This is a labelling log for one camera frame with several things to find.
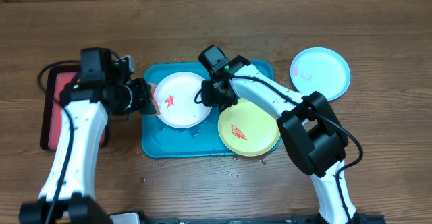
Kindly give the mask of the light blue plate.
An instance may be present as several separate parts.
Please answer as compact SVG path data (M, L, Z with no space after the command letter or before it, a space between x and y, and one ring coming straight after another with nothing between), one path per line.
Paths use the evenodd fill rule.
M337 52L325 47L311 47L293 59L290 79L298 92L310 95L317 91L328 101L333 101L348 90L351 71Z

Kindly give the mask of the yellow plate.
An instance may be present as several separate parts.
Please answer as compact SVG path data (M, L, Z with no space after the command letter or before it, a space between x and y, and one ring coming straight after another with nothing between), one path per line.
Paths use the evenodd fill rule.
M276 120L246 99L220 114L218 132L227 148L245 157L265 154L280 140Z

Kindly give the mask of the white plate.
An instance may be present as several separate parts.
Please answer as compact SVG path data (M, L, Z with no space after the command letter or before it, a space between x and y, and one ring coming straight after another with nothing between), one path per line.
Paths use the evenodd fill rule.
M176 72L162 79L154 93L158 118L174 128L191 128L206 119L212 107L195 103L203 80L192 72Z

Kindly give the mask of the dark green bow-shaped sponge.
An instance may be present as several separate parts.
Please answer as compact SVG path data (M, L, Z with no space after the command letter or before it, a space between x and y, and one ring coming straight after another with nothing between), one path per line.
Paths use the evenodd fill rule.
M157 116L160 114L160 108L155 99L155 90L157 86L148 82L145 82L144 85L145 104L140 109L140 113L148 117Z

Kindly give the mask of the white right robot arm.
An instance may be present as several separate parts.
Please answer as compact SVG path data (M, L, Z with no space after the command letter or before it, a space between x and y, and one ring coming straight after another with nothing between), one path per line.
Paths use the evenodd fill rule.
M291 161L313 181L321 220L354 223L356 209L344 178L345 148L354 136L328 100L318 92L303 96L284 88L242 56L201 54L198 60L210 76L202 83L202 104L224 110L242 98L272 116Z

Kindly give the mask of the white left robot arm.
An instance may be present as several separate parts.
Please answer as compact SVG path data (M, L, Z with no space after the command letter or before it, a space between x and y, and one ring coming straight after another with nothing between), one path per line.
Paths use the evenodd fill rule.
M95 169L99 145L110 115L139 111L156 115L155 85L132 79L135 62L109 51L84 51L80 72L55 102L61 107L61 133L50 174L38 201L23 204L21 223L146 223L136 211L108 215L96 202Z

